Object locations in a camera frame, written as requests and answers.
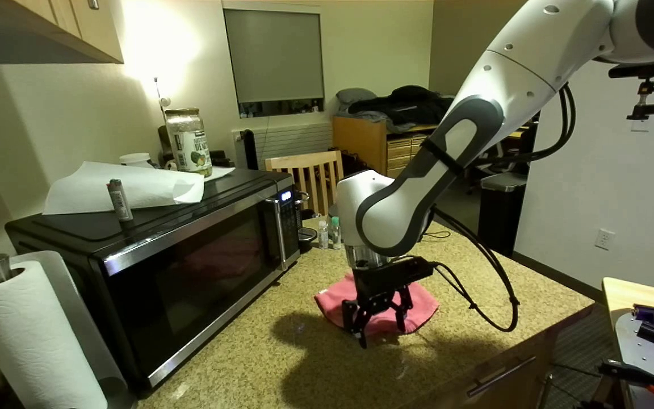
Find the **jar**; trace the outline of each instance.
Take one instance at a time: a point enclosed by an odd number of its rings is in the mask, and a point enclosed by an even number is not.
[[[167,110],[166,129],[178,170],[210,175],[208,143],[198,110]]]

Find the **granite countertop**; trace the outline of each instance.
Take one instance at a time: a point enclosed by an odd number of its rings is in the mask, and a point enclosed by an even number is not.
[[[447,263],[487,315],[509,323],[504,284],[462,236],[433,223],[411,254]],[[430,276],[420,284],[437,301],[435,315],[363,351],[312,301],[350,271],[340,248],[315,248],[139,406],[411,406],[591,311],[591,298],[499,259],[519,301],[513,332],[491,328]]]

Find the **window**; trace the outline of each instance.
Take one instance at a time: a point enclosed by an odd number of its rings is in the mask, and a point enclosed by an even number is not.
[[[225,10],[241,117],[324,110],[319,14]]]

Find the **microwave handle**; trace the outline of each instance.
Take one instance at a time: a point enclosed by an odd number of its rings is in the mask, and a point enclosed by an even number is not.
[[[281,226],[281,205],[279,205],[276,197],[271,197],[268,202],[271,205],[275,223],[276,223],[279,262],[281,262],[281,269],[286,269],[286,244],[283,244],[283,226]]]

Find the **electrical outlet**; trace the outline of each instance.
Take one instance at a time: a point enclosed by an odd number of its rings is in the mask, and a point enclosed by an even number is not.
[[[602,230],[596,232],[596,236],[595,236],[595,248],[609,253],[609,248],[612,245],[612,240],[614,240],[614,232],[602,227]]]

